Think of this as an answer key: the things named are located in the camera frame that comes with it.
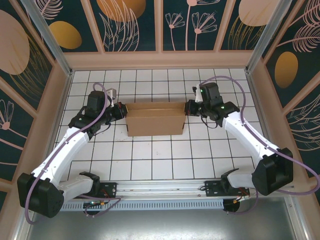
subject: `open cardboard box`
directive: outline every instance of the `open cardboard box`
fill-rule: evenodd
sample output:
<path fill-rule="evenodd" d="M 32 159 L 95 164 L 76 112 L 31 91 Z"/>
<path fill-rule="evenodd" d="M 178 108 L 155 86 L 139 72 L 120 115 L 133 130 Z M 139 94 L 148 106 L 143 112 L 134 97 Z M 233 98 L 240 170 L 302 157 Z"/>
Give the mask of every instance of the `open cardboard box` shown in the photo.
<path fill-rule="evenodd" d="M 181 135 L 186 122 L 185 102 L 127 103 L 129 137 Z"/>

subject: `decorative wallpaper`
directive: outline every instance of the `decorative wallpaper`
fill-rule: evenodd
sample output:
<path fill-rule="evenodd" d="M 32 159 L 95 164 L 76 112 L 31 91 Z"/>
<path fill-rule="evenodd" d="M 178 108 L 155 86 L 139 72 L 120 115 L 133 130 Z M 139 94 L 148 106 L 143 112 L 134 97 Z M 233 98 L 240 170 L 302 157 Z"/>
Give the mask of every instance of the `decorative wallpaper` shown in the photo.
<path fill-rule="evenodd" d="M 106 52 L 155 51 L 153 0 L 90 0 Z"/>
<path fill-rule="evenodd" d="M 253 50 L 279 0 L 236 0 L 221 50 Z"/>
<path fill-rule="evenodd" d="M 34 2 L 64 53 L 98 51 L 80 0 Z"/>
<path fill-rule="evenodd" d="M 9 1 L 0 2 L 0 23 L 0 77 L 37 109 L 52 65 Z"/>
<path fill-rule="evenodd" d="M 282 106 L 320 71 L 320 2 L 306 0 L 266 67 Z"/>
<path fill-rule="evenodd" d="M 7 193 L 5 191 L 0 191 L 0 213 L 1 213 L 2 206 L 5 203 L 6 196 L 7 196 Z"/>
<path fill-rule="evenodd" d="M 286 119 L 302 161 L 320 174 L 320 85 L 291 110 Z"/>
<path fill-rule="evenodd" d="M 0 178 L 11 181 L 33 117 L 0 90 Z"/>
<path fill-rule="evenodd" d="M 213 50 L 225 0 L 164 0 L 163 50 Z"/>
<path fill-rule="evenodd" d="M 319 206 L 320 206 L 320 191 L 316 191 L 315 192 L 315 197 L 316 197 L 316 199 L 317 199 L 317 201 L 319 203 Z"/>
<path fill-rule="evenodd" d="M 268 53 L 271 45 L 274 43 L 274 40 L 275 40 L 276 36 L 278 36 L 280 30 L 282 29 L 283 25 L 285 24 L 287 18 L 289 17 L 289 15 L 290 15 L 292 9 L 294 8 L 294 6 L 296 5 L 297 1 L 298 1 L 298 0 L 292 0 L 288 11 L 285 13 L 285 15 L 284 15 L 284 17 L 283 17 L 280 25 L 278 26 L 277 30 L 275 31 L 275 33 L 274 33 L 272 39 L 270 40 L 269 44 L 268 44 L 268 45 L 266 46 L 266 48 L 265 48 L 265 50 L 264 50 L 264 52 L 263 52 L 263 54 L 262 54 L 262 57 L 263 57 L 263 58 L 265 58 L 265 56 L 266 56 L 266 54 Z"/>
<path fill-rule="evenodd" d="M 22 4 L 21 0 L 17 0 L 17 2 L 20 4 L 21 9 L 24 11 L 25 15 L 28 17 L 29 22 L 31 22 L 31 24 L 32 24 L 32 26 L 33 26 L 33 28 L 34 28 L 34 30 L 38 33 L 39 37 L 41 37 L 42 42 L 44 43 L 45 47 L 48 49 L 48 51 L 50 52 L 50 54 L 51 54 L 52 58 L 55 60 L 55 59 L 56 59 L 56 57 L 55 57 L 55 56 L 54 56 L 54 54 L 51 52 L 51 50 L 50 50 L 49 46 L 47 45 L 47 43 L 44 41 L 44 39 L 43 39 L 43 37 L 42 37 L 41 33 L 39 32 L 39 30 L 38 30 L 38 28 L 36 27 L 36 25 L 34 24 L 34 22 L 31 20 L 31 18 L 30 18 L 30 16 L 29 16 L 29 14 L 27 13 L 27 11 L 26 11 L 26 9 L 25 9 L 24 5 Z"/>

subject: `grid floor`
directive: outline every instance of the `grid floor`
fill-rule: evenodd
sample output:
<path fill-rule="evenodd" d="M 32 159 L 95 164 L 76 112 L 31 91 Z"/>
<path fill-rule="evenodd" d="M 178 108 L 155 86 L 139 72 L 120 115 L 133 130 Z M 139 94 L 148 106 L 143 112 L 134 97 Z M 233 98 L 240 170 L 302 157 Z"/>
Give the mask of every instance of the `grid floor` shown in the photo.
<path fill-rule="evenodd" d="M 245 118 L 262 132 L 243 69 L 148 69 L 76 71 L 57 134 L 58 143 L 68 123 L 87 102 L 93 83 L 117 90 L 119 101 L 185 102 L 195 99 L 192 87 L 213 76 L 229 76 L 246 91 Z M 224 102 L 242 106 L 240 89 L 230 80 L 217 79 Z M 209 126 L 215 123 L 208 120 Z M 182 135 L 129 137 L 126 120 L 112 123 L 94 136 L 64 172 L 66 181 L 80 172 L 100 176 L 102 181 L 219 178 L 233 168 L 254 169 L 250 154 L 224 129 L 207 128 L 199 117 L 186 119 Z"/>

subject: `flower illustration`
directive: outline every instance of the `flower illustration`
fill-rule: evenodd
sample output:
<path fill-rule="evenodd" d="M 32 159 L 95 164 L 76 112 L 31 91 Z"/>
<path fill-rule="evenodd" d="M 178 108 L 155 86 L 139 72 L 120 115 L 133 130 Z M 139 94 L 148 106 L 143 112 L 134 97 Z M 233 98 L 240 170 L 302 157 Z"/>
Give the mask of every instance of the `flower illustration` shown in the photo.
<path fill-rule="evenodd" d="M 186 3 L 189 5 L 187 15 L 186 15 L 186 28 L 185 28 L 185 50 L 188 51 L 188 29 L 189 29 L 189 16 L 191 7 L 197 5 L 210 5 L 217 4 L 220 0 L 186 0 Z"/>
<path fill-rule="evenodd" d="M 174 43 L 174 37 L 172 34 L 172 29 L 183 27 L 185 25 L 185 21 L 183 21 L 183 17 L 181 16 L 181 13 L 179 13 L 179 14 L 173 13 L 172 16 L 171 16 L 171 13 L 167 13 L 165 15 L 165 19 L 166 19 L 166 22 L 168 23 L 169 28 L 170 28 L 172 47 L 173 47 L 173 50 L 175 51 L 176 48 L 175 48 L 175 43 Z"/>
<path fill-rule="evenodd" d="M 27 138 L 26 136 L 14 131 L 10 128 L 10 122 L 11 122 L 12 116 L 14 114 L 14 109 L 15 109 L 15 105 L 12 102 L 8 101 L 8 103 L 6 105 L 6 103 L 3 99 L 0 100 L 0 130 L 9 130 L 9 131 L 13 132 L 14 134 L 26 139 Z M 23 150 L 22 147 L 17 146 L 11 142 L 8 142 L 4 139 L 0 138 L 0 142 L 7 144 L 11 147 L 14 147 L 16 149 Z"/>
<path fill-rule="evenodd" d="M 0 100 L 0 129 L 8 130 L 10 128 L 10 121 L 14 114 L 15 105 L 8 101 L 7 107 L 3 99 Z"/>
<path fill-rule="evenodd" d="M 186 0 L 189 6 L 193 7 L 196 5 L 210 5 L 210 4 L 216 4 L 220 2 L 220 0 Z"/>
<path fill-rule="evenodd" d="M 192 24 L 195 32 L 194 50 L 197 50 L 198 34 L 210 33 L 217 30 L 215 13 L 204 13 L 199 18 L 199 12 L 192 14 Z"/>

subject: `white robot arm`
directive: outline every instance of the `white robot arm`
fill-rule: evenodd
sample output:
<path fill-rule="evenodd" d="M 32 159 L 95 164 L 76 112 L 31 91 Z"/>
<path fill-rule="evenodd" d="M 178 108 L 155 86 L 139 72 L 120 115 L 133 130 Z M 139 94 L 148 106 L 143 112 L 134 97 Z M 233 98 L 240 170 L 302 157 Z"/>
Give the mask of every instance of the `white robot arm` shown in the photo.
<path fill-rule="evenodd" d="M 224 103 L 219 94 L 216 83 L 207 83 L 204 86 L 197 85 L 193 88 L 195 100 L 189 100 L 185 104 L 185 114 L 189 116 L 209 117 L 217 125 L 233 134 L 251 154 L 255 170 L 251 172 L 246 169 L 231 169 L 221 176 L 221 187 L 228 195 L 230 189 L 256 188 L 261 194 L 268 195 L 273 191 L 283 187 L 293 180 L 292 162 L 285 160 L 266 149 L 251 133 L 244 127 L 241 121 L 240 110 L 232 102 Z M 103 92 L 93 91 L 88 98 L 88 106 L 80 110 L 70 124 L 65 136 L 56 146 L 48 158 L 31 174 L 23 173 L 17 180 L 20 205 L 25 207 L 26 197 L 33 181 L 38 177 L 47 164 L 51 156 L 57 151 L 68 136 L 77 132 L 79 129 L 90 124 L 102 112 Z M 88 172 L 81 172 L 79 176 L 69 181 L 60 183 L 65 169 L 69 166 L 72 159 L 79 150 L 89 142 L 89 140 L 100 129 L 101 124 L 122 119 L 127 114 L 127 108 L 120 102 L 113 104 L 110 100 L 110 107 L 105 110 L 105 114 L 96 124 L 92 125 L 85 132 L 77 133 L 63 146 L 55 156 L 45 173 L 40 177 L 36 184 L 36 191 L 32 193 L 29 209 L 40 213 L 46 217 L 54 217 L 62 207 L 63 203 L 81 195 L 89 194 L 95 196 L 100 189 L 99 177 Z M 244 124 L 256 133 L 273 149 L 279 149 L 276 145 L 269 142 L 260 135 L 246 120 Z M 288 149 L 279 149 L 280 152 L 292 156 Z"/>
<path fill-rule="evenodd" d="M 218 85 L 214 82 L 203 86 L 193 87 L 195 100 L 189 100 L 185 104 L 184 111 L 189 116 L 209 117 L 217 125 L 236 137 L 236 139 L 249 151 L 252 156 L 255 170 L 231 169 L 221 176 L 221 187 L 225 193 L 230 188 L 255 188 L 263 195 L 278 190 L 293 180 L 293 163 L 286 160 L 259 142 L 244 126 L 247 125 L 260 140 L 272 149 L 292 157 L 287 149 L 279 149 L 259 132 L 248 121 L 241 119 L 238 107 L 232 102 L 223 102 Z"/>
<path fill-rule="evenodd" d="M 101 125 L 110 126 L 111 122 L 123 119 L 127 115 L 128 110 L 125 104 L 113 103 L 113 99 L 116 97 L 114 89 L 107 91 L 107 97 L 109 107 L 105 108 L 102 114 L 105 93 L 92 91 L 88 96 L 87 106 L 84 106 L 72 118 L 61 142 L 46 160 L 31 174 L 22 173 L 19 176 L 17 186 L 21 207 L 24 208 L 26 205 L 27 195 L 32 184 L 35 184 L 35 187 L 29 200 L 29 209 L 48 218 L 54 217 L 64 203 L 79 195 L 97 196 L 101 190 L 100 178 L 97 175 L 81 172 L 69 181 L 60 183 L 60 180 L 76 154 L 100 130 Z M 85 126 L 88 126 L 86 130 L 79 131 Z M 51 161 L 50 165 L 44 170 L 49 160 Z"/>

